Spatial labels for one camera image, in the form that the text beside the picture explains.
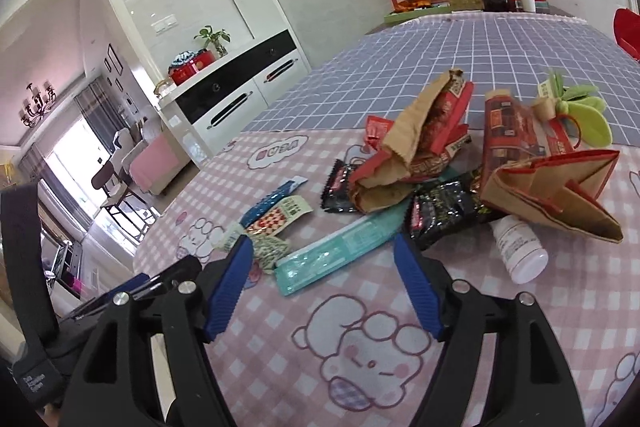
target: gray curtain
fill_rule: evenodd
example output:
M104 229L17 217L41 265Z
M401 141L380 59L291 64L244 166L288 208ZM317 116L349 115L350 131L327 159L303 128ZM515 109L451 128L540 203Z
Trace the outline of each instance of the gray curtain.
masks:
M119 115L104 79L100 76L83 89L76 96L76 103L100 143L113 154L115 152L113 137L117 131L128 126Z
M25 154L24 158L20 161L18 169L32 182L42 180L46 183L47 187L50 188L51 192L58 198L58 201L66 208L68 213L71 214L85 230L89 230L94 220L82 209L74 197L69 194L65 185L63 185L53 173L36 145L29 147L27 154Z

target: pink blanket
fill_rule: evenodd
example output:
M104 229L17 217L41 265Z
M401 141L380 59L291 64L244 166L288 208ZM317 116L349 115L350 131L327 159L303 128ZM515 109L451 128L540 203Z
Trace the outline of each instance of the pink blanket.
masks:
M178 165L178 158L164 134L153 140L140 155L131 162L129 174L136 185L145 192Z

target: black drawer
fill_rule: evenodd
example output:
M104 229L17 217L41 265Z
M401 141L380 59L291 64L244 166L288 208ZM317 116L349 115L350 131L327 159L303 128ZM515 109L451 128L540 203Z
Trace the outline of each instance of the black drawer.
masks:
M182 93L175 102L187 120L196 123L242 84L295 49L291 35L284 30L213 71Z

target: white bottle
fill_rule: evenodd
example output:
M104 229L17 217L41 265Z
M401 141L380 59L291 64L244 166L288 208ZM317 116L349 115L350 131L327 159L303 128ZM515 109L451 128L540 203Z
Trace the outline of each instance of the white bottle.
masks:
M549 255L527 223L516 216L507 216L492 222L491 228L514 283L524 284L542 273Z

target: ceiling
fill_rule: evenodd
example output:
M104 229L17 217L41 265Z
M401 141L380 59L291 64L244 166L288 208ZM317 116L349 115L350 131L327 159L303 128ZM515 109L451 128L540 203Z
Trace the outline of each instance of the ceiling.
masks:
M18 112L26 86L49 81L62 93L84 73L79 0L32 0L0 28L0 145L18 145L29 130Z

